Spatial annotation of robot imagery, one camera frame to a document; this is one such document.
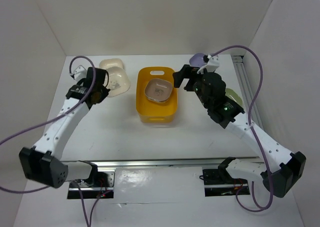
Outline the brown panda plate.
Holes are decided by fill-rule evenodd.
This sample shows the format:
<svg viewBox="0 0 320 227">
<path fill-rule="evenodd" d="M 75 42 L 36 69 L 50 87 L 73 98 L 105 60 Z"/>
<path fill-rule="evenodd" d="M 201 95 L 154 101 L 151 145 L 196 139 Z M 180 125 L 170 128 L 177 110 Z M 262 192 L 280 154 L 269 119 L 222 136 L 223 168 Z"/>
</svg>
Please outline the brown panda plate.
<svg viewBox="0 0 320 227">
<path fill-rule="evenodd" d="M 160 78 L 153 78 L 147 83 L 144 94 L 150 101 L 164 103 L 169 99 L 172 91 L 173 86 L 171 82 Z"/>
</svg>

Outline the cream panda plate back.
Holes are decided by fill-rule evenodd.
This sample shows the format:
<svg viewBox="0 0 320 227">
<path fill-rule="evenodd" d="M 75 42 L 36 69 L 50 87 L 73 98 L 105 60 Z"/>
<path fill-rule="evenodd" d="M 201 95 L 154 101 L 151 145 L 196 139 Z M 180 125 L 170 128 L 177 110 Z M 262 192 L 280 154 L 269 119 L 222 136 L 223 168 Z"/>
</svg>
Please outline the cream panda plate back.
<svg viewBox="0 0 320 227">
<path fill-rule="evenodd" d="M 103 59 L 99 63 L 99 68 L 100 69 L 107 70 L 107 69 L 112 68 L 112 67 L 117 67 L 117 68 L 124 69 L 124 63 L 120 58 Z"/>
</svg>

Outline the cream panda plate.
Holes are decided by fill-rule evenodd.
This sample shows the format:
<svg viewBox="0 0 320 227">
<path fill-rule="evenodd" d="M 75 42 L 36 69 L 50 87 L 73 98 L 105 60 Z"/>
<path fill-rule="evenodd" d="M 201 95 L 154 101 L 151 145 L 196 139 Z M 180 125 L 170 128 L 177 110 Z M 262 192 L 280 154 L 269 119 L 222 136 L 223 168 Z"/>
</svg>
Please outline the cream panda plate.
<svg viewBox="0 0 320 227">
<path fill-rule="evenodd" d="M 124 63 L 120 58 L 103 59 L 99 63 L 99 68 L 100 69 L 107 70 L 107 69 L 112 68 L 112 67 L 117 67 L 117 68 L 124 69 Z"/>
<path fill-rule="evenodd" d="M 109 89 L 108 98 L 121 95 L 129 90 L 130 79 L 123 68 L 113 66 L 106 69 L 104 86 Z"/>
</svg>

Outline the cream panda plate front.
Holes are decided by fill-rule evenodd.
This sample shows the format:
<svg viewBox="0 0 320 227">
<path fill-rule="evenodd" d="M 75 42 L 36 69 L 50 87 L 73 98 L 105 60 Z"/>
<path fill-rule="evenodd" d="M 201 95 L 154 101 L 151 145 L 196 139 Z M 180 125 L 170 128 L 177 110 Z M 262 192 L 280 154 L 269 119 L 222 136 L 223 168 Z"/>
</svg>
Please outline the cream panda plate front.
<svg viewBox="0 0 320 227">
<path fill-rule="evenodd" d="M 106 69 L 104 86 L 109 89 L 108 98 L 121 95 L 129 90 L 130 79 L 123 68 L 113 66 Z"/>
</svg>

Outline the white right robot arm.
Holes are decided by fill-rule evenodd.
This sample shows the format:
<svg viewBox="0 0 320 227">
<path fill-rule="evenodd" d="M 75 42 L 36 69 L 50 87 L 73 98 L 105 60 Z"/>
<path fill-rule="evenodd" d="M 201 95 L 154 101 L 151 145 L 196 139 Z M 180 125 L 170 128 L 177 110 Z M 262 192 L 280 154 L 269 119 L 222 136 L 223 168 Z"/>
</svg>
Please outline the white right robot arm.
<svg viewBox="0 0 320 227">
<path fill-rule="evenodd" d="M 179 88 L 187 79 L 184 90 L 197 95 L 209 117 L 237 136 L 263 160 L 258 164 L 228 157 L 218 166 L 220 181 L 230 183 L 233 179 L 243 179 L 263 184 L 273 196 L 283 198 L 301 178 L 305 155 L 283 147 L 257 126 L 242 106 L 226 95 L 226 83 L 219 74 L 198 70 L 185 64 L 180 71 L 173 73 L 173 86 Z"/>
</svg>

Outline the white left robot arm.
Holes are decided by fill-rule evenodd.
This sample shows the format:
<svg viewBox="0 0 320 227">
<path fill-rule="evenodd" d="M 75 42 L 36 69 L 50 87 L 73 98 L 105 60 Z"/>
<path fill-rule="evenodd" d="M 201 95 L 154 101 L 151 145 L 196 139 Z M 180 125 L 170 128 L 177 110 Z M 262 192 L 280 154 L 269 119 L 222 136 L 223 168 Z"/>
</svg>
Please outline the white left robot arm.
<svg viewBox="0 0 320 227">
<path fill-rule="evenodd" d="M 19 152 L 25 177 L 55 189 L 65 182 L 81 180 L 92 187 L 104 178 L 98 173 L 96 164 L 78 160 L 62 162 L 65 146 L 80 121 L 93 105 L 101 103 L 110 90 L 105 87 L 109 73 L 105 69 L 89 67 L 85 78 L 73 85 L 54 121 L 44 135 L 31 148 L 23 147 Z"/>
</svg>

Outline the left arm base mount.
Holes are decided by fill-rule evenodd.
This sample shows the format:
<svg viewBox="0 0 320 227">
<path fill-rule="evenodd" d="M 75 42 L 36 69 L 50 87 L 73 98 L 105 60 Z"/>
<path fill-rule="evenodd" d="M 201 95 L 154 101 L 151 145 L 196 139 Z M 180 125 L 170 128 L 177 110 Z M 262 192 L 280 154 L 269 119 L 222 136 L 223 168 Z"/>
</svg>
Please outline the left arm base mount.
<svg viewBox="0 0 320 227">
<path fill-rule="evenodd" d="M 69 182 L 67 189 L 68 200 L 80 200 L 79 189 L 84 200 L 93 200 L 97 197 L 102 199 L 114 198 L 114 186 L 116 179 L 116 169 L 113 167 L 99 167 L 93 179 L 86 175 L 88 171 L 76 173 L 72 171 L 67 175 L 66 181 Z"/>
</svg>

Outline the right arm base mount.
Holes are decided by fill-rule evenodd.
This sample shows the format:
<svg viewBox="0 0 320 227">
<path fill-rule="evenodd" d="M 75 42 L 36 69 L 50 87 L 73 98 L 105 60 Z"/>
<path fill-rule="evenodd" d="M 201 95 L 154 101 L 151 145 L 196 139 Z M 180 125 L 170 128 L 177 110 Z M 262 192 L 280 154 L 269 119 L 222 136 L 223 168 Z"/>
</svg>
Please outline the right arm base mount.
<svg viewBox="0 0 320 227">
<path fill-rule="evenodd" d="M 206 197 L 235 196 L 237 191 L 239 195 L 250 195 L 245 179 L 221 177 L 218 169 L 203 169 L 199 179 L 203 181 Z"/>
</svg>

